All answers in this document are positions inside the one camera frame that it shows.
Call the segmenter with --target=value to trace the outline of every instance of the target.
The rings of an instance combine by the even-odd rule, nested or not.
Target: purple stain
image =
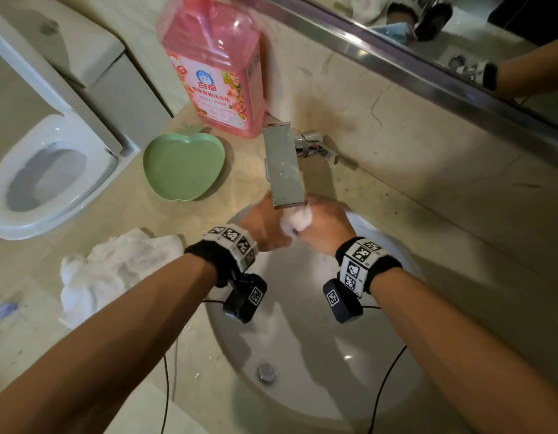
[[[12,313],[18,310],[18,304],[14,301],[8,301],[0,305],[0,320],[9,317]]]

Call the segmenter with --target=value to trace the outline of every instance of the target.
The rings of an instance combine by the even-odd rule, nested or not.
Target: hand
[[[239,222],[259,245],[259,251],[273,251],[276,248],[289,247],[292,239],[281,229],[283,210],[273,207],[271,191],[263,197]]]
[[[314,195],[308,196],[307,202],[312,208],[312,224],[297,236],[320,253],[334,257],[343,242],[357,234],[338,202]]]

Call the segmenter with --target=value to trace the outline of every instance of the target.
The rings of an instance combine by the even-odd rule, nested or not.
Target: bottle label
[[[242,130],[250,129],[263,104],[261,64],[259,52],[244,73],[225,72],[201,62],[167,51],[179,78],[198,114]],[[261,86],[250,82],[254,70],[258,71]],[[245,97],[253,109],[246,103]]]

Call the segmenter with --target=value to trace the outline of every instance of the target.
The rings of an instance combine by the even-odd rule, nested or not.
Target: white sink
[[[237,222],[246,210],[230,222]],[[405,269],[422,277],[402,244],[356,214],[348,218],[358,235],[384,246]],[[404,342],[380,310],[365,309],[362,317],[344,325],[335,320],[322,288],[338,270],[334,258],[295,240],[287,249],[261,253],[250,268],[268,284],[252,321],[242,324],[229,318],[217,303],[208,303],[207,310],[223,352],[253,387],[307,423],[365,428],[377,391]],[[214,288],[209,298],[224,300],[229,289]],[[361,302],[376,305],[367,294]],[[276,372],[271,385],[256,374],[263,363]],[[401,410],[421,375],[406,350],[385,384],[377,414]]]

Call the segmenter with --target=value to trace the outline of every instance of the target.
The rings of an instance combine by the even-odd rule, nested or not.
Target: toilet seat
[[[82,173],[58,195],[34,209],[15,211],[8,206],[10,185],[28,161],[50,147],[69,149],[86,158]],[[34,126],[0,161],[0,229],[33,229],[72,210],[116,169],[117,159],[76,114],[50,115]]]

